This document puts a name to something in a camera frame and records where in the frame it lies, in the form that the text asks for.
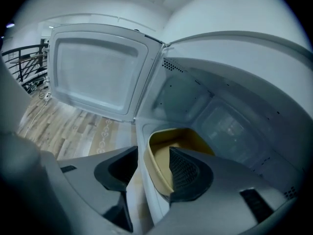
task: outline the gray surface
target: gray surface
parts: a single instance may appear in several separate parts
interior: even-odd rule
[[[258,225],[239,194],[249,188],[254,188],[274,211],[286,202],[278,190],[239,163],[198,152],[184,152],[211,167],[213,183],[197,200],[173,203],[149,234],[237,235],[246,232]]]
[[[96,212],[103,215],[112,206],[117,205],[120,192],[107,190],[95,178],[95,167],[104,160],[114,157],[130,147],[93,155],[84,158],[58,161],[60,167],[73,165],[77,169],[64,173],[64,176],[77,194]]]
[[[0,58],[0,133],[15,132],[31,97],[18,84]]]
[[[15,134],[0,135],[0,174],[7,182],[21,180],[40,164],[39,148]]]
[[[267,234],[277,223],[290,211],[296,199],[292,199],[284,203],[276,212],[259,225],[242,233],[242,235],[263,235]]]
[[[130,234],[103,218],[81,198],[62,173],[52,153],[42,152],[42,164],[46,167],[52,188],[69,219],[72,234]]]

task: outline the cable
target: cable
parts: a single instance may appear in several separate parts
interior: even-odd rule
[[[31,86],[29,86],[28,90],[26,92],[28,92],[31,89]]]
[[[43,88],[39,91],[39,94],[38,94],[39,99],[44,99],[45,93],[46,93],[47,91],[49,91],[49,86],[43,87]]]
[[[37,115],[34,117],[34,119],[32,120],[32,122],[30,123],[30,126],[29,126],[29,128],[27,129],[24,138],[26,137],[26,134],[28,133],[30,127],[32,126],[32,124],[33,124],[35,118],[39,115],[39,113],[43,110],[43,108],[46,106],[47,103],[48,103],[48,102],[45,103],[45,105],[40,109],[40,111],[37,113]]]

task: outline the wooden floor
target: wooden floor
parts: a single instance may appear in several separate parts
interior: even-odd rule
[[[89,151],[101,117],[63,104],[55,99],[48,103],[33,92],[32,101],[24,114],[18,134],[32,140],[41,150],[50,151],[59,159],[78,157]]]

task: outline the black plastic part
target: black plastic part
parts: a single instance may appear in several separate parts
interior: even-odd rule
[[[174,192],[170,204],[199,198],[212,185],[213,171],[204,162],[185,154],[180,148],[170,147],[170,170]]]
[[[29,220],[32,217],[36,225],[38,223],[39,227],[47,229],[48,234],[72,234],[68,217],[41,159],[40,150],[31,140],[12,134],[0,134],[0,164],[5,165],[0,169],[0,183],[10,189],[7,192],[1,188],[1,196],[9,193],[10,197],[15,197],[2,201],[2,210],[6,210],[9,217],[19,215],[23,220],[19,221],[18,226],[23,227],[26,224],[25,218]],[[38,234],[37,227],[31,231],[32,226],[34,224],[26,226],[26,230]]]
[[[137,167],[138,147],[133,146],[98,164],[94,176],[106,189],[124,192]]]
[[[61,171],[62,171],[63,173],[66,173],[66,172],[69,172],[69,171],[75,170],[75,169],[77,169],[75,166],[73,166],[73,165],[68,165],[68,166],[62,167],[62,168],[61,168]]]
[[[273,214],[273,210],[255,189],[243,190],[240,192],[240,195],[244,198],[259,223]]]
[[[164,198],[167,202],[170,202],[170,196],[165,196],[165,195],[163,195],[162,193],[160,193],[159,191],[158,191],[158,193],[162,196],[162,198]]]
[[[126,193],[122,192],[116,206],[110,208],[104,215],[104,218],[120,228],[133,232],[133,224],[129,216]]]

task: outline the white wall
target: white wall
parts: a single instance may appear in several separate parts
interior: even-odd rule
[[[112,24],[160,38],[170,15],[169,10],[147,0],[28,0],[14,20],[20,27],[64,16],[68,24]]]
[[[223,30],[267,33],[312,50],[301,24],[283,0],[192,0],[172,14],[161,38],[168,43]]]
[[[39,45],[41,39],[41,26],[38,23],[30,23],[24,27],[9,28],[3,39],[1,51],[29,46]]]

